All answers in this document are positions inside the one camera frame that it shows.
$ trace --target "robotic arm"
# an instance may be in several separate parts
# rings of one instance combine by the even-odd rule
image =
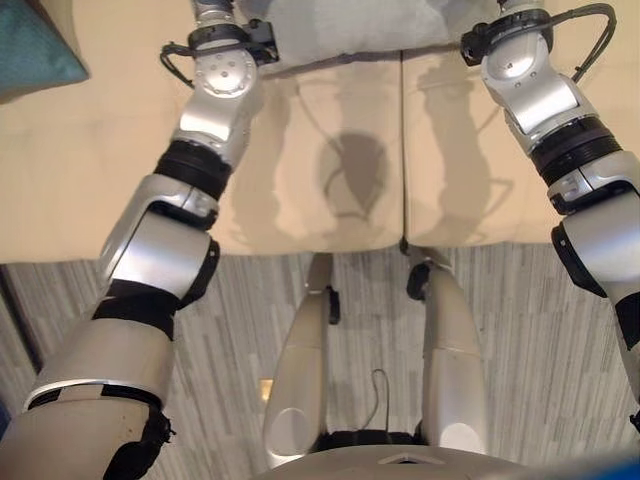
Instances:
[[[259,107],[257,66],[277,59],[268,24],[237,25],[230,0],[194,9],[189,47],[163,52],[163,62],[175,50],[195,58],[193,95],[105,244],[105,297],[48,361],[0,444],[3,478],[136,479],[169,441],[173,315],[215,271],[207,230]]]
[[[463,56],[482,65],[507,124],[547,183],[554,207],[566,215],[552,239],[574,283],[614,305],[620,350],[640,401],[640,164],[622,151],[575,82],[551,68],[558,17],[535,0],[500,3],[496,22],[465,35]],[[157,168],[106,242],[105,297],[47,363],[0,444],[3,478],[137,479],[169,441],[162,408],[173,364],[173,315],[204,294],[215,271],[220,251],[206,232],[247,144],[259,104],[257,67],[277,60],[269,26],[239,26],[231,0],[194,0],[194,9],[198,28],[189,46],[170,44],[161,55],[193,96]],[[193,81],[170,62],[171,54],[195,58]],[[397,463],[421,464],[425,471],[449,464],[459,470],[463,463],[477,473],[482,459],[498,462],[424,446],[357,452],[363,473]],[[265,478],[320,478],[353,466],[356,453],[313,454]],[[389,474],[402,478],[397,469]]]
[[[501,0],[501,15],[462,38],[468,65],[504,108],[509,129],[561,215],[553,245],[573,282],[615,308],[622,360],[640,403],[640,163],[623,151],[576,82],[613,35],[615,13],[588,5],[550,17],[538,0]],[[549,63],[553,25],[591,14],[609,23],[572,79]]]

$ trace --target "pillow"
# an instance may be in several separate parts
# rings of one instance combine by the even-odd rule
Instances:
[[[0,0],[0,94],[87,78],[57,32],[24,0]]]
[[[239,0],[247,18],[273,24],[284,70],[342,54],[457,43],[498,16],[496,0]]]

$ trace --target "black connector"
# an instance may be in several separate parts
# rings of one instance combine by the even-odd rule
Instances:
[[[531,160],[547,186],[605,155],[622,150],[597,117],[574,120],[544,138],[531,152]]]

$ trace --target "blue object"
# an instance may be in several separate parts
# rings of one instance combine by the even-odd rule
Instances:
[[[638,480],[639,478],[640,462],[633,462],[612,467],[596,477],[591,477],[589,480]]]
[[[9,411],[4,407],[4,404],[0,402],[0,438],[2,438],[4,432],[7,430],[10,421],[11,415],[9,415]]]
[[[0,0],[0,94],[87,78],[58,33],[24,0]]]

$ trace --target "cushion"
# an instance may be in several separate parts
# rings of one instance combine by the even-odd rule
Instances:
[[[73,3],[91,79],[0,105],[0,262],[99,255],[191,94],[162,68],[158,52],[186,38],[192,15],[188,1]],[[398,242],[399,54],[271,78],[264,89],[250,147],[212,231],[223,251]]]
[[[640,152],[640,3],[609,3],[618,17],[616,34],[579,86],[621,146]],[[569,7],[546,2],[552,14]],[[603,25],[587,17],[556,28],[555,67],[571,75]],[[560,217],[484,87],[480,67],[468,68],[453,51],[408,56],[402,68],[408,241],[549,242]]]
[[[457,42],[496,10],[495,0],[240,0],[248,18],[270,21],[279,71],[342,54]]]
[[[79,82],[87,72],[22,0],[0,0],[0,94]]]

